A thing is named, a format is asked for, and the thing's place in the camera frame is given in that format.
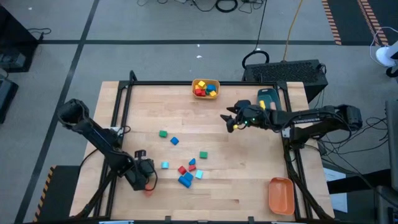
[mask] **wooden tabletop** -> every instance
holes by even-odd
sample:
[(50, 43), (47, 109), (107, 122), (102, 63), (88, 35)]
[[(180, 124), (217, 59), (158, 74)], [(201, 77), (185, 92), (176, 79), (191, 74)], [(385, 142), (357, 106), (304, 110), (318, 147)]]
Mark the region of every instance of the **wooden tabletop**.
[[(118, 82), (103, 82), (99, 93), (93, 119), (104, 128), (111, 123), (117, 87)], [(277, 215), (268, 206), (270, 180), (287, 177), (280, 134), (258, 128), (228, 133), (220, 118), (220, 114), (231, 114), (226, 107), (238, 100), (255, 103), (261, 88), (265, 87), (221, 86), (217, 100), (197, 100), (190, 86), (133, 86), (127, 118), (131, 132), (124, 137), (123, 151), (134, 155), (145, 149), (155, 162), (159, 180), (147, 197), (143, 191), (133, 191), (125, 178), (118, 179), (112, 219), (164, 220), (170, 215), (172, 220), (245, 221), (248, 216), (256, 221), (294, 220), (293, 215)], [(288, 83), (288, 91), (293, 111), (308, 109), (302, 83)], [(160, 138), (159, 130), (166, 130), (167, 138)], [(170, 142), (174, 136), (180, 140), (176, 146)], [(312, 140), (307, 144), (316, 146)], [(88, 143), (85, 156), (92, 150)], [(199, 159), (200, 151), (207, 151), (208, 158)], [(309, 191), (334, 217), (319, 152), (307, 147), (301, 154)], [(97, 152), (83, 166), (70, 215), (78, 213), (98, 188), (103, 158)], [(188, 167), (192, 158), (204, 174), (187, 189), (178, 183), (177, 169)], [(169, 162), (169, 169), (160, 168), (163, 161)], [(101, 214), (107, 198), (105, 193)]]

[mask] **yellow cable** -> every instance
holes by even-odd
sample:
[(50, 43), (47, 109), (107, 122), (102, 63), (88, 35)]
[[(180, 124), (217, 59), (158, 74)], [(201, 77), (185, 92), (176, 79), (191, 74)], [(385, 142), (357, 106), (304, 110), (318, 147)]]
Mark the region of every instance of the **yellow cable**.
[(300, 0), (300, 4), (298, 5), (298, 8), (297, 8), (297, 10), (296, 10), (296, 15), (294, 15), (292, 25), (290, 25), (289, 34), (287, 34), (287, 40), (286, 40), (285, 53), (284, 53), (284, 58), (283, 58), (283, 60), (285, 60), (285, 58), (286, 58), (286, 52), (287, 52), (287, 46), (288, 46), (288, 44), (289, 44), (290, 33), (291, 33), (291, 31), (292, 31), (294, 22), (296, 21), (297, 14), (299, 13), (299, 10), (300, 10), (300, 7), (301, 7), (301, 3), (303, 3), (303, 0)]

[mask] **orange bowl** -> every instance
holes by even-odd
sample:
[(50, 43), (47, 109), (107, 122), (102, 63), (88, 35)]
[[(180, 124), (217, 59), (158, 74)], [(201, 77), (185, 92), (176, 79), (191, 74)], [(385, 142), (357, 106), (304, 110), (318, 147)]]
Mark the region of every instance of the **orange bowl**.
[(274, 177), (268, 185), (269, 208), (279, 215), (294, 213), (294, 185), (290, 179)]

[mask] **green block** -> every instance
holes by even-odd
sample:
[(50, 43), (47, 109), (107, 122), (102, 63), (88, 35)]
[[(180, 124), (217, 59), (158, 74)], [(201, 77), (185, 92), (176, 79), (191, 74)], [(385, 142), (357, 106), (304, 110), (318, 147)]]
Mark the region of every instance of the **green block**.
[(202, 152), (202, 151), (201, 151), (201, 152), (199, 153), (199, 157), (202, 158), (202, 159), (207, 159), (207, 152)]
[(162, 138), (166, 138), (167, 137), (167, 131), (159, 131), (159, 136)]

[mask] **gray carpet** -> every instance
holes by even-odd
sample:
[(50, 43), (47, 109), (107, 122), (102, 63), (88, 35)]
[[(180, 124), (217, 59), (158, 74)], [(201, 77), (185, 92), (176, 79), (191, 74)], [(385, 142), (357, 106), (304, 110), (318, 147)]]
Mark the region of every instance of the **gray carpet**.
[[(260, 10), (252, 14), (238, 11), (205, 14), (189, 2), (169, 1), (165, 5), (150, 1), (139, 7), (130, 0), (101, 0), (88, 39), (256, 39)], [(76, 40), (81, 36), (93, 0), (0, 2), (27, 28), (50, 27), (53, 32), (46, 39)], [(209, 6), (205, 1), (198, 3), (203, 3), (203, 8)], [(297, 5), (298, 1), (269, 0), (261, 39), (284, 40)], [(292, 40), (333, 40), (320, 1), (304, 1), (292, 31)], [(253, 45), (204, 44), (85, 45), (67, 100), (83, 100), (93, 115), (101, 82), (126, 80), (132, 69), (139, 80), (192, 80), (199, 77), (240, 80), (243, 74), (241, 60), (253, 48)], [(259, 48), (270, 54), (271, 62), (282, 60), (283, 45), (260, 45)], [(10, 74), (10, 79), (20, 89), (6, 122), (0, 126), (0, 142), (4, 146), (0, 150), (0, 201), (7, 202), (0, 206), (2, 223), (11, 223), (15, 219), (75, 50), (76, 45), (41, 45), (29, 72)], [(324, 105), (346, 103), (357, 106), (364, 119), (385, 116), (384, 101), (397, 96), (397, 82), (387, 78), (384, 68), (369, 58), (367, 47), (289, 46), (287, 60), (314, 58), (326, 64), (328, 69), (326, 76), (330, 84), (325, 89)], [(263, 61), (261, 56), (255, 56), (248, 63)], [(343, 147), (341, 152), (375, 146), (384, 134), (384, 131), (370, 129)], [(338, 141), (346, 135), (341, 131), (329, 136), (332, 141)], [(86, 141), (81, 136), (57, 126), (25, 216), (26, 222), (32, 221), (49, 167), (79, 164), (85, 146)], [(386, 145), (345, 157), (364, 173), (388, 167)], [(331, 158), (350, 168), (340, 158)]]

